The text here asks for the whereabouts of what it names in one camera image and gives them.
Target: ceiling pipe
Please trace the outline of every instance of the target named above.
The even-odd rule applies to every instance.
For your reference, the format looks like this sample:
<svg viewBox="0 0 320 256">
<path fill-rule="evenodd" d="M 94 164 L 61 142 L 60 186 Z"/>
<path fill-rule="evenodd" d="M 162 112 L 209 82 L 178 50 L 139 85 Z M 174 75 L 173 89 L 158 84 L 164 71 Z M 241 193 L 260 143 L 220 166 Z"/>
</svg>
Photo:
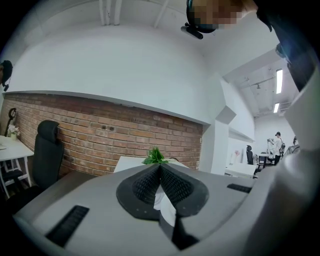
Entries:
<svg viewBox="0 0 320 256">
<path fill-rule="evenodd" d="M 120 12 L 121 12 L 122 0 L 116 0 L 114 9 L 114 25 L 120 24 Z"/>
<path fill-rule="evenodd" d="M 107 26 L 110 25 L 111 1 L 112 0 L 106 0 L 105 24 Z"/>
<path fill-rule="evenodd" d="M 105 26 L 105 18 L 104 18 L 104 2 L 103 0 L 99 0 L 99 11 L 100 11 L 100 19 L 101 26 Z"/>
<path fill-rule="evenodd" d="M 170 1 L 170 0 L 165 0 L 164 4 L 162 5 L 162 8 L 161 8 L 161 10 L 160 10 L 160 12 L 159 12 L 159 15 L 158 15 L 158 17 L 156 18 L 155 23 L 154 23 L 154 25 L 153 25 L 153 27 L 154 27 L 155 29 L 157 28 L 157 26 L 158 26 L 158 24 L 159 24 L 159 22 L 160 22 L 160 20 L 161 20 L 161 18 L 162 18 L 162 16 L 163 16 L 163 14 L 164 14 L 164 12 L 165 12 L 165 9 L 167 8 L 167 5 L 168 5 L 169 1 Z"/>
</svg>

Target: fluorescent light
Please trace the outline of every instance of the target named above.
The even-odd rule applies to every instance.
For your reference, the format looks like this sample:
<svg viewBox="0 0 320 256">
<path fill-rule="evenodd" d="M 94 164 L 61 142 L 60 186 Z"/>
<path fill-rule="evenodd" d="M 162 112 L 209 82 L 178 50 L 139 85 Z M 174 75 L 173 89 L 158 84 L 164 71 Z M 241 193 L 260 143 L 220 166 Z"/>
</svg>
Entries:
<svg viewBox="0 0 320 256">
<path fill-rule="evenodd" d="M 277 70 L 276 71 L 276 94 L 281 93 L 282 77 L 283 77 L 283 70 L 282 69 Z"/>
<path fill-rule="evenodd" d="M 279 108 L 279 103 L 276 103 L 276 104 L 274 105 L 274 111 L 273 111 L 273 113 L 277 113 L 277 112 L 278 112 L 278 108 Z"/>
</svg>

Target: red brick wall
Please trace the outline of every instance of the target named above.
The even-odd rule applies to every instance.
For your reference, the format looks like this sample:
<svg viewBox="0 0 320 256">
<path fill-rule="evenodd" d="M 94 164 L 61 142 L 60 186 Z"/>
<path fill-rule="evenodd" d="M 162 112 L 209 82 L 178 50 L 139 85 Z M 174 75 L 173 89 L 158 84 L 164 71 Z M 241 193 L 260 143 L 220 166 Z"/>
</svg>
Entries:
<svg viewBox="0 0 320 256">
<path fill-rule="evenodd" d="M 11 108 L 17 108 L 20 140 L 31 150 L 41 121 L 59 123 L 58 138 L 65 147 L 61 175 L 71 170 L 105 175 L 114 171 L 120 156 L 146 157 L 153 146 L 198 169 L 203 133 L 198 123 L 95 99 L 15 93 L 4 97 L 2 135 Z"/>
</svg>

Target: small potted plant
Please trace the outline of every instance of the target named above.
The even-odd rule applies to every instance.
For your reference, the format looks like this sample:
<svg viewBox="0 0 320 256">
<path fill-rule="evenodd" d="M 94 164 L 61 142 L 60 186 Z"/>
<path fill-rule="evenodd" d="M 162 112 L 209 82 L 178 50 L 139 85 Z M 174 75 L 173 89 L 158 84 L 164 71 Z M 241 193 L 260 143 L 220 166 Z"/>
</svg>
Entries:
<svg viewBox="0 0 320 256">
<path fill-rule="evenodd" d="M 19 127 L 16 127 L 13 124 L 9 124 L 8 131 L 10 132 L 11 139 L 13 139 L 14 141 L 17 139 L 17 136 L 20 135 Z"/>
<path fill-rule="evenodd" d="M 164 160 L 165 157 L 160 153 L 159 148 L 155 146 L 152 150 L 148 151 L 148 157 L 143 160 L 143 164 L 167 164 L 167 160 Z"/>
</svg>

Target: chair headrest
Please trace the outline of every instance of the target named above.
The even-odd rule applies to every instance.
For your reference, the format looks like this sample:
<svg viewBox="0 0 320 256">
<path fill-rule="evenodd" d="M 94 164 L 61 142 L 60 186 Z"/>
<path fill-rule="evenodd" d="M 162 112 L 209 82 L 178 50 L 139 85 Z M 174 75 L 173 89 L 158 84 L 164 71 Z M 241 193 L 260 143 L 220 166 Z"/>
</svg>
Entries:
<svg viewBox="0 0 320 256">
<path fill-rule="evenodd" d="M 38 125 L 38 134 L 45 140 L 56 143 L 57 127 L 59 123 L 51 120 L 44 120 Z"/>
</svg>

